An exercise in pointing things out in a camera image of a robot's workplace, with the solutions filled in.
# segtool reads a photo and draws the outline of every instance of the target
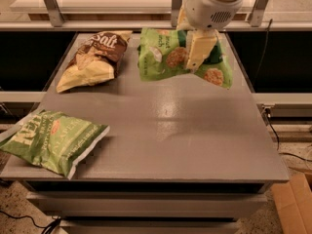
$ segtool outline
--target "floor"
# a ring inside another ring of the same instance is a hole
[[[27,15],[19,15],[10,13],[9,5],[15,0],[0,0],[0,21],[12,21],[12,20],[29,20]],[[287,16],[286,12],[291,12],[295,17],[301,17],[299,20],[312,20],[311,11],[312,4],[311,0],[295,0],[295,5],[289,8],[279,7],[276,3],[277,0],[271,0],[268,5],[268,14],[266,19],[271,17],[279,17],[280,20],[284,20]],[[279,16],[276,15],[274,10],[279,10]],[[296,155],[300,155],[304,158],[308,158],[307,155],[312,153],[312,135],[311,135],[311,123],[306,122],[302,125],[274,125],[281,138],[279,146],[279,152],[290,152]],[[275,138],[272,131],[268,127],[268,131],[271,133],[272,138]],[[281,155],[288,166],[296,166],[299,168],[312,169],[312,164],[294,158],[288,155]],[[6,155],[0,153],[0,169],[2,163],[6,160]],[[0,211],[4,211],[10,215],[22,216],[31,215],[38,225],[46,226],[52,219],[45,216],[34,206],[32,206],[26,199],[27,189],[15,181],[9,186],[0,184]],[[256,213],[248,218],[242,218],[239,220],[240,230],[237,234],[279,234],[283,233],[280,220],[277,215],[274,200],[272,198],[270,190],[266,192],[268,202],[261,207]],[[37,234],[41,233],[42,229],[34,227],[29,218],[15,220],[7,218],[3,214],[0,214],[0,234],[16,233],[16,234]]]

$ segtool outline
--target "cardboard box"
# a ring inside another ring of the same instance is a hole
[[[272,194],[285,234],[312,233],[312,171],[296,169],[284,184],[274,184]]]

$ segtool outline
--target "drawer front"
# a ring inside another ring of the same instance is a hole
[[[68,234],[233,234],[238,230],[236,222],[201,221],[62,221]]]
[[[264,194],[162,194],[29,192],[27,199],[46,215],[230,217],[251,215]]]

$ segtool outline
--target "speckled floor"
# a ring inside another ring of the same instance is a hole
[[[25,15],[8,14],[8,5],[13,1],[15,0],[0,0],[0,20],[3,21],[5,17],[13,20],[28,20]],[[278,4],[276,1],[283,1],[283,4]],[[269,20],[274,17],[277,20],[312,20],[312,3],[310,1],[312,0],[270,0],[264,19]],[[307,158],[307,155],[311,154],[312,156],[311,149],[311,142],[285,141],[281,143],[279,152],[290,152]],[[5,156],[0,153],[0,167],[4,159]],[[283,159],[289,166],[312,169],[312,164],[307,164],[292,156],[283,156]],[[52,219],[33,207],[25,199],[26,194],[27,189],[17,181],[13,182],[10,186],[0,185],[0,211],[5,211],[10,215],[15,216],[31,215],[34,217],[37,224],[41,226],[49,224]],[[250,217],[239,220],[240,230],[237,234],[283,233],[270,190],[266,192],[266,196],[268,202],[263,207]],[[14,220],[0,214],[0,234],[36,234],[41,233],[41,231],[41,229],[32,225],[30,219]]]

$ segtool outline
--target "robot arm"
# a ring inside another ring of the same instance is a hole
[[[182,0],[188,23],[196,29],[221,29],[241,8],[243,0]]]

